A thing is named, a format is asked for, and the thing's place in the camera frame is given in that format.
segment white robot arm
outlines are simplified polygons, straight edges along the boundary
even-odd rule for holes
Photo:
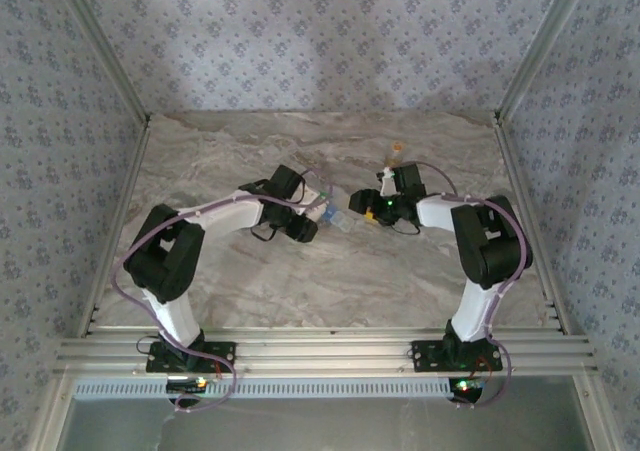
[[[190,216],[158,233],[125,262],[125,269],[163,325],[162,334],[169,333],[184,347],[193,347],[204,338],[187,288],[205,238],[268,223],[274,233],[279,229],[296,241],[309,242],[316,234],[316,221],[326,210],[326,204],[313,204],[319,196],[302,175],[280,166],[270,180],[245,185],[221,200],[178,210],[166,205],[154,207],[134,242],[170,218]],[[294,210],[268,198],[290,201],[298,207]],[[205,208],[207,212],[201,214],[199,210]]]
[[[406,219],[418,228],[441,228],[455,233],[467,281],[447,332],[453,334],[458,343],[483,340],[486,323],[491,320],[489,314],[495,312],[493,304],[498,290],[514,273],[520,260],[520,243],[515,231],[490,208],[452,201],[442,194],[428,195],[415,164],[385,168],[378,178],[381,190],[354,193],[349,207],[383,226],[393,226],[399,219]],[[507,198],[495,196],[488,201],[515,219]],[[530,265],[528,250],[526,267]]]

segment patterned wallpaper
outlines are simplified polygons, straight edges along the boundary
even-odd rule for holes
[[[640,449],[640,0],[580,0],[513,119],[530,192]]]
[[[139,126],[61,0],[0,0],[0,449],[73,335]]]
[[[151,112],[495,109],[552,0],[89,0]]]

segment clear plastic item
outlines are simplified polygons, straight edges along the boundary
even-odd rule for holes
[[[391,148],[387,152],[384,158],[385,167],[392,168],[402,163],[404,159],[405,144],[402,141],[394,141],[391,143]]]
[[[333,197],[327,206],[327,210],[322,218],[339,228],[342,232],[348,233],[355,225],[355,219],[347,215],[341,209],[345,209],[349,205],[349,195],[337,186],[333,189]]]

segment black mounting plate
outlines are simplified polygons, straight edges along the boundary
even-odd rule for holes
[[[413,370],[416,373],[437,373],[443,371],[482,372],[489,371],[486,363],[489,363],[491,371],[502,371],[502,357],[497,346],[486,343],[483,349],[475,350],[470,363],[452,363],[445,359],[443,342],[440,341],[412,341],[409,354],[413,361]]]
[[[202,344],[202,353],[213,354],[224,358],[231,364],[236,359],[236,343],[233,342],[213,342],[206,341]],[[226,366],[219,365],[222,374],[231,373]],[[217,372],[216,363],[210,359],[199,359],[194,369],[187,371],[185,363],[167,347],[157,341],[149,348],[147,358],[147,373],[195,373],[195,374],[215,374]]]

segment gray marble table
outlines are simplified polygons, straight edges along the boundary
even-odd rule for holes
[[[463,117],[415,111],[154,116],[117,256],[154,205],[222,198],[268,178],[280,163],[298,171],[319,168],[347,194],[377,187],[375,173],[393,140],[407,144],[406,159],[444,169],[461,192],[504,193],[514,201],[493,130]],[[426,169],[423,179],[430,192],[448,190]],[[309,244],[280,233],[263,243],[248,231],[206,241],[189,290],[201,325],[444,326],[465,281],[453,234],[403,236],[352,216],[356,225],[349,233],[325,225]],[[120,282],[141,296],[127,273]],[[150,322],[110,288],[95,319],[98,326]],[[542,326],[546,320],[532,268],[505,297],[496,324]]]

